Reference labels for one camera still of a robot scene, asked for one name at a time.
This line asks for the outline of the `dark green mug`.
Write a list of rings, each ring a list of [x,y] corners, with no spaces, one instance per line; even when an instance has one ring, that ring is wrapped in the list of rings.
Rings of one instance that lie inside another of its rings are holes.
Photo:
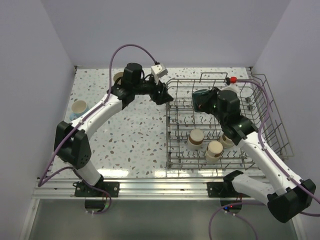
[[[210,92],[209,89],[200,89],[192,93],[192,106],[195,112],[204,111]]]

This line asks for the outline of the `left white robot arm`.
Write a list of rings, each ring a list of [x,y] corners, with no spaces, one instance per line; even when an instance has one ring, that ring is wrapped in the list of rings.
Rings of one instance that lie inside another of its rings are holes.
[[[89,140],[93,134],[112,116],[122,111],[137,95],[148,95],[157,105],[173,100],[161,78],[168,71],[162,63],[151,67],[151,73],[144,71],[138,63],[128,63],[106,95],[90,110],[70,123],[57,125],[54,141],[54,155],[68,163],[80,179],[87,182],[86,190],[92,196],[103,193],[103,177],[94,167]]]

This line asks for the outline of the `light blue ceramic mug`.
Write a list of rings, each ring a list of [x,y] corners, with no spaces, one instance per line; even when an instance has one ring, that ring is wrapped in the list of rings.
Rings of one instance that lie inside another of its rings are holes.
[[[77,100],[71,106],[71,114],[69,116],[69,120],[73,121],[83,114],[85,114],[89,110],[89,106],[84,100]]]

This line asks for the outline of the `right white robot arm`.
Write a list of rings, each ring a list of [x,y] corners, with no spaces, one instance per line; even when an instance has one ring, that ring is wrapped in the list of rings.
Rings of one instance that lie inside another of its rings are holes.
[[[242,193],[267,206],[281,223],[286,223],[307,209],[315,199],[316,184],[302,179],[291,170],[263,139],[257,126],[241,113],[237,93],[229,90],[197,90],[192,93],[196,112],[213,115],[222,132],[244,151],[269,181],[255,180],[239,170],[224,177],[223,192],[227,196]]]

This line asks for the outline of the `tall beige cup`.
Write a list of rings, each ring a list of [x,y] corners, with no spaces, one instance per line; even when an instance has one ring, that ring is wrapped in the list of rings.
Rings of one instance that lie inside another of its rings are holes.
[[[120,84],[123,75],[124,75],[123,72],[117,72],[117,73],[113,76],[113,81],[114,81],[114,83],[115,83],[115,84]]]

